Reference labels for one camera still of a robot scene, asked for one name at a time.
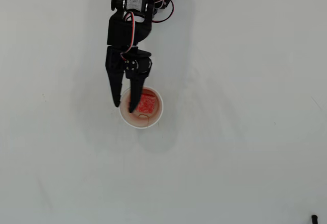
red wire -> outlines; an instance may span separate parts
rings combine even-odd
[[[130,14],[131,17],[132,17],[132,39],[131,39],[131,43],[129,45],[129,48],[125,52],[122,52],[121,53],[121,57],[122,57],[122,59],[124,61],[126,61],[126,59],[123,57],[123,54],[128,53],[132,49],[133,44],[134,44],[134,38],[135,38],[135,20],[134,20],[134,13],[130,11],[130,12],[128,12],[128,14]]]
[[[156,1],[156,3],[159,3],[159,2],[161,2],[161,1],[168,1],[168,0],[159,0],[159,1]],[[173,15],[173,13],[174,13],[174,11],[175,11],[175,6],[174,6],[174,2],[173,2],[173,1],[170,1],[170,2],[172,3],[172,6],[173,6],[173,10],[172,10],[172,12],[170,13],[170,15],[169,15],[166,19],[164,19],[164,20],[160,20],[160,21],[152,20],[152,22],[154,22],[154,23],[164,22],[164,21],[168,20],[168,19]]]

white table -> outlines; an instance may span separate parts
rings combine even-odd
[[[140,44],[165,103],[142,131],[110,1],[0,0],[0,222],[327,223],[327,0],[174,0]]]

black object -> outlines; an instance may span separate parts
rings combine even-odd
[[[151,53],[141,51],[137,44],[147,38],[152,30],[152,19],[157,13],[155,5],[157,0],[111,0],[111,9],[117,11],[109,21],[106,69],[109,76],[113,102],[116,107],[120,105],[122,80],[124,73],[130,79],[131,101],[129,112],[133,112],[141,99],[143,84],[149,76],[152,62]],[[144,18],[143,22],[135,23],[133,48],[128,50],[133,33],[132,23],[125,21],[124,13],[131,11],[135,16]]]
[[[312,215],[311,218],[312,218],[312,224],[318,224],[318,216]]]

white paper cup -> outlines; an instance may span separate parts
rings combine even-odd
[[[147,129],[158,123],[164,111],[164,102],[162,101],[162,97],[158,91],[151,87],[144,86],[143,94],[151,94],[156,97],[153,113],[140,113],[136,110],[130,113],[128,111],[131,98],[130,88],[124,91],[122,94],[121,104],[119,106],[119,113],[122,119],[126,122],[126,124],[137,129]]]

